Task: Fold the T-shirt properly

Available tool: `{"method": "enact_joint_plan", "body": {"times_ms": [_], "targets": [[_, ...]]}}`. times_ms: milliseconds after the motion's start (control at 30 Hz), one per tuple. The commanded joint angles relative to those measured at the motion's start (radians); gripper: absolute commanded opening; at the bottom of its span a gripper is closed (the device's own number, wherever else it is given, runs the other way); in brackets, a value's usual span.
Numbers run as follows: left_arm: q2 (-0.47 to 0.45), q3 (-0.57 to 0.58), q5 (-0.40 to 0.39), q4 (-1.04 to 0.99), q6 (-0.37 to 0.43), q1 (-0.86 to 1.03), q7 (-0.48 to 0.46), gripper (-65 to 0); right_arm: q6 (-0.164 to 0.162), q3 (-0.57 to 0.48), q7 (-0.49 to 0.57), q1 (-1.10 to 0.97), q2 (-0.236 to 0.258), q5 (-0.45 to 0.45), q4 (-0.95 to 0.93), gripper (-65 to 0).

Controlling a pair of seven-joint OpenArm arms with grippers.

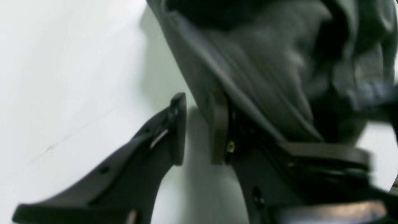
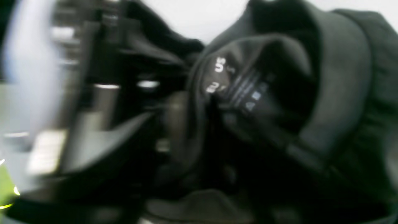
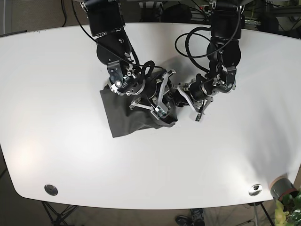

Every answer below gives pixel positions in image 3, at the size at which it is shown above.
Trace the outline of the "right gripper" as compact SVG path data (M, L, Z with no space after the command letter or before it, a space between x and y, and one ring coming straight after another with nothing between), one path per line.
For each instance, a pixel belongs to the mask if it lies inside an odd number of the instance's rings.
M107 65L110 90L120 96L133 96L129 108L149 110L155 119L170 116L174 107L169 77L175 70L153 71L155 64L148 61L142 66L116 61Z

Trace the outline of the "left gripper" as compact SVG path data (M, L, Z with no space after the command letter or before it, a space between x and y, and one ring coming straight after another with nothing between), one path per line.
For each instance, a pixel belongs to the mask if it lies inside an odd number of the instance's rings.
M207 73L206 78L199 75L189 83L178 85L175 92L175 105L177 107L190 106L196 112L195 121L200 121L204 110L213 102L213 96L218 93L229 93L236 87L235 66L225 70L219 68L217 72Z

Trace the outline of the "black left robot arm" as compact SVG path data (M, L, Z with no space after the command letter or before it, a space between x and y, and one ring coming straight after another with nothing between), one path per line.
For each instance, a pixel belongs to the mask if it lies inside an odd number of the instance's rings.
M241 38L241 6L237 0L211 1L211 26L197 27L183 34L185 53L198 69L206 74L197 74L190 83L178 85L176 88L188 105L197 113L196 121L200 121L204 110L213 101L217 93L229 93L236 87L237 65L241 59L239 39ZM190 39L199 35L200 31L210 31L211 38L206 54L193 56L190 51Z

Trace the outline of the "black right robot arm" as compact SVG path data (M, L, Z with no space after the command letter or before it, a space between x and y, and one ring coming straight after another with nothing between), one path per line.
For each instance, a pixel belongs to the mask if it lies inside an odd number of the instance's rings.
M169 77L153 61L140 64L124 29L125 22L117 0L82 0L90 33L97 44L97 57L109 73L109 89L119 96L133 96L130 109L149 110L157 120L171 116L174 103L169 95Z

